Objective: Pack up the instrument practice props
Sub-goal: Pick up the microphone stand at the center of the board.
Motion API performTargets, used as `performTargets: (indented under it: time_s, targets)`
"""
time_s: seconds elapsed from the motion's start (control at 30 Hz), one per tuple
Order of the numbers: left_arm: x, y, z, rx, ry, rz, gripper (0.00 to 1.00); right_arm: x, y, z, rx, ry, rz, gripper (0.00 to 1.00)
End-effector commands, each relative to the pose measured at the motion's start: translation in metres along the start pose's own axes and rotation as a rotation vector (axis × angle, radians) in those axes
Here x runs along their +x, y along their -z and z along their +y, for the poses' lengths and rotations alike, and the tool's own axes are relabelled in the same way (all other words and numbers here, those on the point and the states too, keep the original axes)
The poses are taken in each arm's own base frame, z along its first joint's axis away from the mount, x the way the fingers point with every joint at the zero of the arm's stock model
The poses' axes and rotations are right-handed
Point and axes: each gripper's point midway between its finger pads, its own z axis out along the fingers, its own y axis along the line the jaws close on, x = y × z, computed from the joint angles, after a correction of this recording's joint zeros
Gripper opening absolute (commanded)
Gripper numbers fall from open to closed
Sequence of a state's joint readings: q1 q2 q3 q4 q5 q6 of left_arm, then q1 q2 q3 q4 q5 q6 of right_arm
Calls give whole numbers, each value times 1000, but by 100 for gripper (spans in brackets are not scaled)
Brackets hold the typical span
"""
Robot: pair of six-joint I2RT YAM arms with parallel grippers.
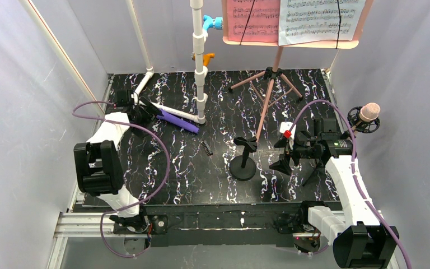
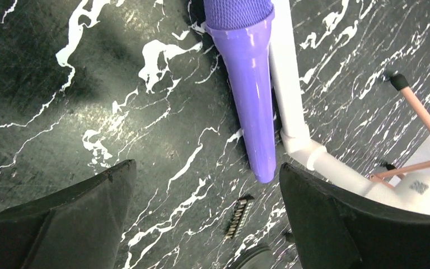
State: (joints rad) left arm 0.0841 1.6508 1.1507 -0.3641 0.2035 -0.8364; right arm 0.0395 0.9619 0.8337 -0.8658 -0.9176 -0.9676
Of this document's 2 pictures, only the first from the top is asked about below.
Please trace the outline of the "purple microphone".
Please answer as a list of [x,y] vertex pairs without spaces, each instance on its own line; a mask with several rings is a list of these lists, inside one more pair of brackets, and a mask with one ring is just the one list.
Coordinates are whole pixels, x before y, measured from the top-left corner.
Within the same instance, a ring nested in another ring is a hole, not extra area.
[[159,114],[156,116],[157,119],[162,119],[165,120],[171,124],[174,124],[188,132],[191,133],[195,133],[198,134],[199,133],[199,128],[187,121],[184,121],[181,118],[178,118],[168,112],[166,112],[165,110],[160,109]]

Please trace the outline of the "black round-base mic stand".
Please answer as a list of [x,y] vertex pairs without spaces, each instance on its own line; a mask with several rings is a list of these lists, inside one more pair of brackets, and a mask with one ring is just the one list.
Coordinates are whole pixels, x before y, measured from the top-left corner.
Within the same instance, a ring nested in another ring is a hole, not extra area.
[[233,142],[236,146],[243,146],[244,149],[242,155],[236,156],[230,161],[230,174],[239,181],[248,181],[253,178],[256,173],[256,163],[250,157],[250,154],[257,151],[257,139],[256,137],[236,137],[233,139]]

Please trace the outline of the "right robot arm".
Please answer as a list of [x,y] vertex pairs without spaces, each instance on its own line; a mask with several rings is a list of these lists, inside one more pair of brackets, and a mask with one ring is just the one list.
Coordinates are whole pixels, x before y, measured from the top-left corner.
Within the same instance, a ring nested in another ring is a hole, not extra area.
[[275,147],[283,152],[270,169],[289,174],[291,164],[302,159],[319,161],[334,182],[344,219],[318,202],[305,202],[299,223],[313,226],[327,239],[340,268],[395,268],[398,230],[387,225],[372,204],[357,168],[353,138],[333,131],[335,126],[334,119],[316,119],[311,135],[297,132],[292,122],[282,122]]

